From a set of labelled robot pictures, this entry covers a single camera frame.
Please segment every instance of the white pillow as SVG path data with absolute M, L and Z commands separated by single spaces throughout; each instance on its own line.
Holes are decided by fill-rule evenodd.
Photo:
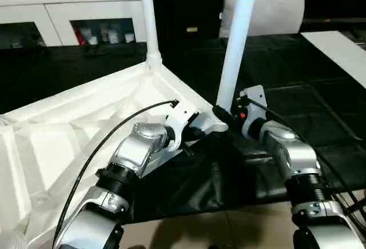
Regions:
M 236 0 L 224 0 L 220 38 L 227 38 Z M 248 36 L 298 33 L 305 0 L 255 0 Z

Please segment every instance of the black fabric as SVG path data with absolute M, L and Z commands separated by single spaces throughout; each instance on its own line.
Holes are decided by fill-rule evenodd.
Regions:
M 188 42 L 164 64 L 214 104 L 226 40 Z M 2 113 L 145 60 L 144 44 L 0 51 Z M 316 147 L 352 189 L 366 188 L 366 89 L 302 36 L 249 37 L 236 90 L 262 84 L 269 107 Z M 286 200 L 273 159 L 229 132 L 211 134 L 143 178 L 131 222 Z M 324 167 L 326 177 L 342 191 Z

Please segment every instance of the black cable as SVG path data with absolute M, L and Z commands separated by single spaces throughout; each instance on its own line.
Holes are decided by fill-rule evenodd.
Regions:
M 284 125 L 288 126 L 289 128 L 291 128 L 293 131 L 295 131 L 296 129 L 293 128 L 293 126 L 291 124 L 289 124 L 280 114 L 274 112 L 273 110 L 261 105 L 260 103 L 247 98 L 246 99 L 248 102 L 258 106 L 259 108 L 262 108 L 263 110 L 265 110 L 266 112 L 272 114 L 276 120 L 282 122 Z M 307 140 L 305 140 L 305 138 L 303 138 L 300 134 L 297 134 L 297 136 L 299 136 L 300 140 L 303 141 L 304 143 L 310 145 Z M 366 212 L 364 211 L 362 205 L 360 204 L 359 200 L 357 200 L 357 198 L 355 197 L 355 195 L 353 194 L 352 190 L 348 187 L 348 185 L 346 184 L 345 180 L 343 179 L 343 177 L 339 174 L 339 172 L 333 167 L 333 165 L 321 154 L 319 153 L 315 148 L 314 148 L 315 154 L 319 157 L 319 159 L 330 169 L 330 171 L 332 172 L 332 174 L 338 179 L 338 181 L 341 183 L 341 185 L 344 187 L 344 190 L 347 192 L 347 194 L 350 196 L 350 198 L 352 199 L 352 201 L 355 203 L 355 206 L 357 207 L 357 210 L 360 211 L 362 217 L 364 218 L 364 220 L 366 221 Z
M 349 208 L 349 204 L 341 194 L 338 194 L 338 196 L 336 194 L 333 194 L 334 199 L 336 200 L 336 202 L 339 203 L 339 205 L 342 207 L 343 211 L 345 212 L 347 210 L 347 207 Z M 355 214 L 348 214 L 347 216 L 353 222 L 353 224 L 356 226 L 356 228 L 360 231 L 360 233 L 366 238 L 366 227 L 356 217 L 356 215 Z
M 98 144 L 98 146 L 94 149 L 94 151 L 90 154 L 90 156 L 88 157 L 88 159 L 86 160 L 86 162 L 84 163 L 83 167 L 81 168 L 81 171 L 79 173 L 79 175 L 77 176 L 75 182 L 74 182 L 74 185 L 73 185 L 73 188 L 71 189 L 70 191 L 70 194 L 69 196 L 67 197 L 67 200 L 66 200 L 66 203 L 65 205 L 63 206 L 63 209 L 62 209 L 62 212 L 61 212 L 61 215 L 59 217 L 59 220 L 58 220 L 58 223 L 57 223 L 57 227 L 56 227 L 56 231 L 55 231 L 55 235 L 54 235 L 54 238 L 53 238 L 53 243 L 52 243 L 52 248 L 54 247 L 55 245 L 55 241 L 57 239 L 57 236 L 59 234 L 59 232 L 61 231 L 61 227 L 62 227 L 62 224 L 63 224 L 63 221 L 65 220 L 65 216 L 66 216 L 66 213 L 67 213 L 67 209 L 69 208 L 70 206 L 70 203 L 71 203 L 71 200 L 73 199 L 73 196 L 76 192 L 76 189 L 81 181 L 81 178 L 83 176 L 83 174 L 85 173 L 86 171 L 86 168 L 88 167 L 89 163 L 92 161 L 93 157 L 96 155 L 96 153 L 99 151 L 99 149 L 103 146 L 103 144 L 122 126 L 124 125 L 126 122 L 128 122 L 129 120 L 131 120 L 132 118 L 140 115 L 141 113 L 147 111 L 147 110 L 150 110 L 152 108 L 155 108 L 157 106 L 160 106 L 160 105 L 167 105 L 167 104 L 173 104 L 173 105 L 176 105 L 178 103 L 177 100 L 175 101 L 166 101 L 166 102 L 159 102 L 159 103 L 156 103 L 154 105 L 150 105 L 148 107 L 145 107 L 141 110 L 138 110 L 137 112 L 133 113 L 132 115 L 128 116 L 127 118 L 125 118 L 122 122 L 120 122 L 118 125 L 116 125 L 115 128 L 113 128 L 108 134 L 106 137 L 103 138 L 103 140 Z
M 366 206 L 366 198 L 363 198 L 363 199 L 359 200 L 359 204 L 362 205 L 362 206 Z M 357 211 L 357 207 L 354 204 L 347 208 L 347 214 L 348 213 L 353 213 L 355 211 Z

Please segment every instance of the white cabinet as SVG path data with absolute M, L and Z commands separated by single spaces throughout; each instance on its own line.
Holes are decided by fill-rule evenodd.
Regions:
M 44 5 L 0 6 L 0 23 L 33 22 L 47 46 L 59 46 L 61 41 Z
M 71 22 L 99 19 L 131 19 L 146 41 L 141 0 L 0 0 L 0 24 L 33 22 L 46 46 L 78 45 Z
M 137 42 L 145 42 L 141 1 L 77 2 L 47 4 L 62 45 L 78 45 L 71 21 L 92 19 L 132 19 Z

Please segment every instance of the robotic arm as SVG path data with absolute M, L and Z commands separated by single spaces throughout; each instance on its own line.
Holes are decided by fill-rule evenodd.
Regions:
M 99 180 L 89 188 L 53 248 L 118 249 L 124 215 L 152 155 L 178 150 L 183 129 L 197 115 L 192 105 L 179 102 L 165 124 L 136 123 L 108 165 L 97 171 Z
M 231 123 L 273 156 L 292 204 L 292 220 L 299 227 L 293 236 L 295 249 L 363 249 L 342 208 L 332 200 L 314 149 L 287 126 L 267 121 L 265 110 L 246 98 L 266 107 L 263 87 L 250 87 L 236 99 Z M 215 114 L 222 118 L 225 112 L 216 107 Z

